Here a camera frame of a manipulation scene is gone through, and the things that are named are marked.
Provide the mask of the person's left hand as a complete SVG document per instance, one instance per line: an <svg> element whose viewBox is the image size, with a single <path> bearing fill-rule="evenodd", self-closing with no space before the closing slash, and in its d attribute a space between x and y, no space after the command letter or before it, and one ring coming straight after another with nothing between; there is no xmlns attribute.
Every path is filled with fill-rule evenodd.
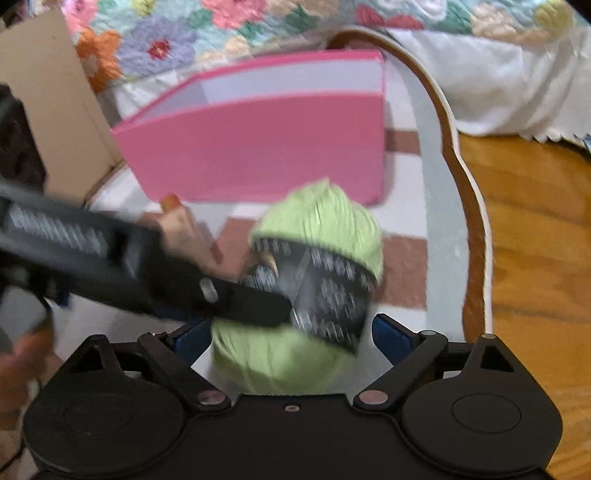
<svg viewBox="0 0 591 480"><path fill-rule="evenodd" d="M17 427L29 399L28 384L43 376L53 343L53 327L46 325L25 333L1 355L1 431Z"/></svg>

